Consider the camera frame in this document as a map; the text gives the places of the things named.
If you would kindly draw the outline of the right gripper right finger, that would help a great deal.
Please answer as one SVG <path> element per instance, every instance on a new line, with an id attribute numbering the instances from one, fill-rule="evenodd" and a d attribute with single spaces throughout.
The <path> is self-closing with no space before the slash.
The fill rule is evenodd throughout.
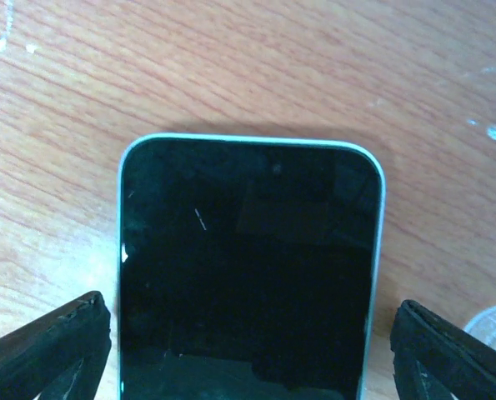
<path id="1" fill-rule="evenodd" d="M 401 399 L 496 399 L 496 350 L 414 300 L 398 308 L 390 348 Z"/>

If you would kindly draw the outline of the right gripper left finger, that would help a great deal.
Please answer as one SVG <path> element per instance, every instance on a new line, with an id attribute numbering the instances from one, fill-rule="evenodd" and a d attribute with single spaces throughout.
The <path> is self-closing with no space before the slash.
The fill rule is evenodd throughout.
<path id="1" fill-rule="evenodd" d="M 0 399 L 93 399 L 111 350 L 103 295 L 91 291 L 0 337 Z"/>

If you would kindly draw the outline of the black phone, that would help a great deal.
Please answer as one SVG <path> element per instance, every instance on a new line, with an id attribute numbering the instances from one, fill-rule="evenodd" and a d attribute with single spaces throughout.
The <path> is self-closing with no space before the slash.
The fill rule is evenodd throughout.
<path id="1" fill-rule="evenodd" d="M 386 184 L 350 142 L 157 133 L 118 179 L 121 399 L 360 399 Z"/>

